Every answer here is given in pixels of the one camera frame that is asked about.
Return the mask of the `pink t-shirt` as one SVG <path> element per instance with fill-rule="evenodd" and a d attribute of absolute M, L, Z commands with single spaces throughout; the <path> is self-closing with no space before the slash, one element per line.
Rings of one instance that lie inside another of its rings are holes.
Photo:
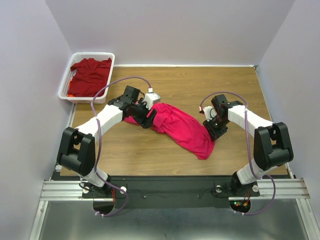
<path fill-rule="evenodd" d="M 167 103 L 152 106 L 157 113 L 151 129 L 169 136 L 180 147 L 194 154 L 199 160 L 206 160 L 214 150 L 215 142 L 206 128 L 193 116 Z"/>

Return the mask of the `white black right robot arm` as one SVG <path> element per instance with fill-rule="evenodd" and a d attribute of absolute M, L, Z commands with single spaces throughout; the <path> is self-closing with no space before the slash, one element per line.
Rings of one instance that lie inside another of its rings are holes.
<path fill-rule="evenodd" d="M 205 116 L 203 125 L 212 141 L 227 132 L 230 122 L 244 129 L 248 164 L 232 175 L 229 187 L 234 195 L 242 195 L 269 171 L 291 162 L 294 153 L 285 123 L 253 113 L 243 97 L 229 101 L 225 95 L 224 91 L 210 94 L 211 105 L 200 105 L 199 112 Z"/>

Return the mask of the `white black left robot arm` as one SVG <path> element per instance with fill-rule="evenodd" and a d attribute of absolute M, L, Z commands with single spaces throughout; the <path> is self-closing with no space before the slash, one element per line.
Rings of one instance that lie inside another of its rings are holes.
<path fill-rule="evenodd" d="M 110 100 L 100 113 L 95 112 L 84 124 L 67 127 L 62 132 L 56 162 L 86 180 L 84 190 L 95 191 L 100 197 L 112 192 L 111 177 L 98 168 L 102 149 L 96 148 L 96 143 L 102 143 L 102 136 L 110 128 L 128 117 L 144 129 L 153 125 L 157 111 L 152 107 L 161 97 L 152 88 L 142 98 L 140 93 L 138 88 L 126 86 L 124 93 Z"/>

